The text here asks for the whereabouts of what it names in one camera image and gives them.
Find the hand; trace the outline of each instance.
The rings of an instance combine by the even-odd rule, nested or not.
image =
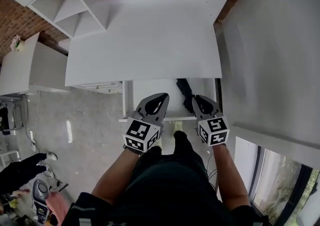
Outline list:
[[[5,212],[4,206],[0,202],[0,215],[3,215]]]
[[[18,196],[18,195],[27,194],[27,193],[30,193],[29,189],[18,189],[18,190],[15,190],[14,192],[12,192],[12,195]]]

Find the small plant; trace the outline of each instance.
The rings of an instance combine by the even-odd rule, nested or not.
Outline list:
[[[19,46],[20,44],[20,36],[19,35],[16,35],[12,41],[11,41],[11,45],[10,45],[10,48],[12,51],[16,50],[16,48]]]

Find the glass window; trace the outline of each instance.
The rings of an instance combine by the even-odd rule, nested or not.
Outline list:
[[[279,218],[295,187],[301,164],[266,150],[263,168],[253,203],[269,216],[272,224]]]
[[[300,186],[300,184],[302,184],[301,178],[299,183],[297,183],[301,168],[302,164],[299,162],[293,161],[273,151],[265,150],[264,162],[253,198],[253,204],[262,214],[268,215],[271,224],[275,224],[282,214],[295,185],[298,184]],[[312,171],[309,171],[307,183],[305,182],[303,185],[303,194],[299,201],[295,203],[296,206],[291,214],[287,215],[288,217],[285,219],[285,222],[283,222],[282,216],[280,220],[281,225],[298,226],[297,216],[304,208],[309,196],[315,191],[319,171],[304,166],[304,170],[306,168]]]

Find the fiducial marker cube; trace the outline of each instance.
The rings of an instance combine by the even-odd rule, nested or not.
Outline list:
[[[229,124],[226,117],[214,117],[199,121],[198,135],[208,146],[226,143],[229,135]]]
[[[128,118],[125,129],[124,144],[141,152],[146,152],[160,138],[160,126],[132,117]]]

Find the potted plant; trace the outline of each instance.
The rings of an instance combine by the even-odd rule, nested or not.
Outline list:
[[[24,47],[25,47],[25,42],[21,40],[19,35],[16,35],[11,41],[11,45],[10,45],[11,50],[23,51]]]

